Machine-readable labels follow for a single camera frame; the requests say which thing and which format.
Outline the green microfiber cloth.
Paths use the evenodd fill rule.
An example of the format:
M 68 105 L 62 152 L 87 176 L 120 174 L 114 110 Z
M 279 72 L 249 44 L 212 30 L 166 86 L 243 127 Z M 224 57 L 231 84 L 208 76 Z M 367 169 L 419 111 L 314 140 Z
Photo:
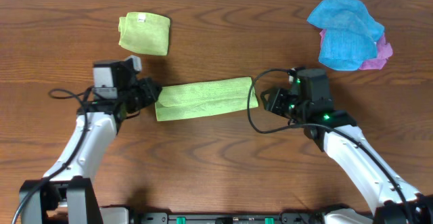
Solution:
M 163 87 L 155 103 L 158 121 L 214 116 L 258 107 L 252 79 L 241 77 Z

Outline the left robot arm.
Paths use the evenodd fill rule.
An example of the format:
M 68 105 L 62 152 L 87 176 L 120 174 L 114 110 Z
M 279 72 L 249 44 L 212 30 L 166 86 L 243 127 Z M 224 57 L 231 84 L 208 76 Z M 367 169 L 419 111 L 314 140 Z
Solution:
M 157 102 L 162 91 L 150 77 L 140 79 L 140 58 L 106 60 L 93 65 L 94 84 L 82 93 L 52 89 L 53 99 L 75 99 L 76 126 L 60 157 L 38 180 L 20 188 L 16 223 L 138 223 L 128 207 L 101 207 L 93 189 L 107 147 L 121 124 Z

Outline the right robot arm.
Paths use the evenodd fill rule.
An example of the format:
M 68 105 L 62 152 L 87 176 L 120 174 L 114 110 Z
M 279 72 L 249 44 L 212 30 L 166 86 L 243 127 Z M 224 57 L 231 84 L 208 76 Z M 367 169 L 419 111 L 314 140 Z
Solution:
M 356 120 L 334 108 L 326 71 L 285 70 L 289 88 L 260 94 L 265 110 L 288 120 L 287 129 L 303 129 L 333 159 L 364 197 L 372 216 L 351 208 L 323 212 L 321 223 L 431 223 L 432 197 L 400 177 L 366 140 Z

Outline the folded green cloth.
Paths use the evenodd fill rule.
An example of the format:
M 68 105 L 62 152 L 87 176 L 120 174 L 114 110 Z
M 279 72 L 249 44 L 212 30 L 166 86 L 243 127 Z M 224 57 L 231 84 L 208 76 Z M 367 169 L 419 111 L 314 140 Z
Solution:
M 134 53 L 166 56 L 169 46 L 170 19 L 153 13 L 129 12 L 119 17 L 118 44 Z

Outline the blue cloth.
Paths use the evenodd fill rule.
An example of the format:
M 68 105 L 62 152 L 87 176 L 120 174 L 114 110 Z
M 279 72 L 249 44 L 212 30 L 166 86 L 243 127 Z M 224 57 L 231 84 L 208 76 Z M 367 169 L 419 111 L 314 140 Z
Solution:
M 360 0 L 323 0 L 307 22 L 325 33 L 319 62 L 338 71 L 358 70 L 376 58 L 377 42 L 385 33 Z

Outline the purple cloth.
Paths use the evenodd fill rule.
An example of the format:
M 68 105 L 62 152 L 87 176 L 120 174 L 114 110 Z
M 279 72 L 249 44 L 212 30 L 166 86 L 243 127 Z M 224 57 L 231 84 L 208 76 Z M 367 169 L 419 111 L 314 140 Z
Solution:
M 337 71 L 381 70 L 393 55 L 390 43 L 383 34 L 370 41 L 360 34 L 326 29 L 320 33 L 319 62 Z

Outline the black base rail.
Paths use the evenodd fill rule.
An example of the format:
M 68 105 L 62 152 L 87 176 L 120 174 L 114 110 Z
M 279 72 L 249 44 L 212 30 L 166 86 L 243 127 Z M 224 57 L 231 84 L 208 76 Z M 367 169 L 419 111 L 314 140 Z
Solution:
M 280 214 L 170 214 L 135 212 L 124 206 L 101 207 L 103 223 L 124 224 L 308 224 L 325 223 L 321 214 L 282 212 Z

